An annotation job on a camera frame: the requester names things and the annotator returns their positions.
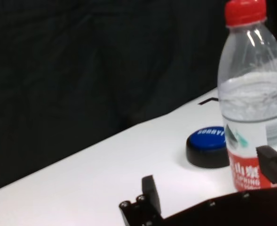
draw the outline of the red label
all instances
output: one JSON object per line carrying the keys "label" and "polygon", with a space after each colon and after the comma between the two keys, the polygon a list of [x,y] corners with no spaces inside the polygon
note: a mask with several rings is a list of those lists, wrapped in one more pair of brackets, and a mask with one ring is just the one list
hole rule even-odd
{"label": "red label", "polygon": [[275,186],[262,173],[258,158],[241,158],[228,151],[233,181],[238,191]]}

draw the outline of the screw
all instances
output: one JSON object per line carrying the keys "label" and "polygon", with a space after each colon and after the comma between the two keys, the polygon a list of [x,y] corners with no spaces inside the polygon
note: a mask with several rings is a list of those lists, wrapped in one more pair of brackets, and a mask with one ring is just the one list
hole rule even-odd
{"label": "screw", "polygon": [[130,205],[130,202],[129,201],[124,201],[124,202],[122,202],[120,205],[119,205],[119,207],[120,208],[126,208],[126,207],[128,207]]}
{"label": "screw", "polygon": [[142,202],[142,201],[145,201],[145,200],[146,200],[146,197],[143,196],[143,195],[140,195],[136,198],[136,201],[138,201],[138,202]]}
{"label": "screw", "polygon": [[210,202],[209,202],[209,206],[210,206],[210,207],[215,206],[215,202],[214,202],[214,201],[210,201]]}
{"label": "screw", "polygon": [[146,223],[146,226],[152,226],[152,225],[153,225],[152,221],[148,221],[148,222]]}
{"label": "screw", "polygon": [[243,193],[243,198],[249,198],[250,194],[249,193]]}

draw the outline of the water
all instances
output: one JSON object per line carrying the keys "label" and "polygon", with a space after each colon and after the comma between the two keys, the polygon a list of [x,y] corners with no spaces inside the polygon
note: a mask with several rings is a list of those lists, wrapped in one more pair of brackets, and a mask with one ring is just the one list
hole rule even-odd
{"label": "water", "polygon": [[277,72],[251,72],[219,86],[224,117],[257,122],[277,117]]}

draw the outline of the bottle label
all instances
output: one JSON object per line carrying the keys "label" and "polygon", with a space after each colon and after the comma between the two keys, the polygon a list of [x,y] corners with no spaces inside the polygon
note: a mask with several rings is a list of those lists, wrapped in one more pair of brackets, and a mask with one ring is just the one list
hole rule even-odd
{"label": "bottle label", "polygon": [[275,187],[260,171],[256,147],[277,151],[277,118],[261,122],[236,122],[224,118],[226,146],[237,190]]}

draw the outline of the bottle neck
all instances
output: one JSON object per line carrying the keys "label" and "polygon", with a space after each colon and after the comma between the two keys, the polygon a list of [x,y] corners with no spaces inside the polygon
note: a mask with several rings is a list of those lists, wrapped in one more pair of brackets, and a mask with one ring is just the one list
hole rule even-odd
{"label": "bottle neck", "polygon": [[252,31],[256,29],[261,29],[264,25],[263,21],[255,22],[252,24],[245,24],[241,26],[235,26],[235,27],[229,27],[229,30],[231,33],[238,33],[238,32],[246,32],[246,31]]}

